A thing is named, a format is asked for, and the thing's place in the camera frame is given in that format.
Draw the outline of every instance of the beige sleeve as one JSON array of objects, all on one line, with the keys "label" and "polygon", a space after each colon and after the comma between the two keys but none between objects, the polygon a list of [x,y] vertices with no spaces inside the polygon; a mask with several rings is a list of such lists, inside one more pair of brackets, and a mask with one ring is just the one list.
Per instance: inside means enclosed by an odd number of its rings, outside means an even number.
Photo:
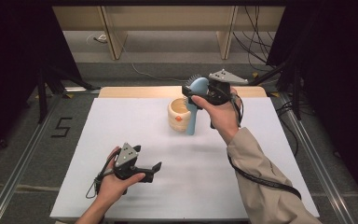
[{"label": "beige sleeve", "polygon": [[[290,185],[290,180],[263,153],[248,129],[242,128],[227,147],[235,166],[245,173]],[[236,173],[246,212],[252,223],[320,223],[293,193],[261,186]]]}]

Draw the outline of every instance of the white tabletop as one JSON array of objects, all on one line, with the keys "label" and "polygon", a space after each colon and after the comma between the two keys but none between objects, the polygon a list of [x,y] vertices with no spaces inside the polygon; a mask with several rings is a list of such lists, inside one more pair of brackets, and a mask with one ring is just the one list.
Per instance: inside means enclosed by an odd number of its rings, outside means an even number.
[{"label": "white tabletop", "polygon": [[[136,165],[150,169],[162,161],[153,183],[129,188],[105,214],[113,220],[239,220],[243,208],[226,145],[210,128],[206,111],[197,115],[195,134],[168,125],[169,98],[95,99],[51,217],[76,219],[92,203],[86,193],[115,146],[142,149]],[[242,98],[246,126],[265,154],[287,175],[307,209],[319,216],[269,98]]]}]

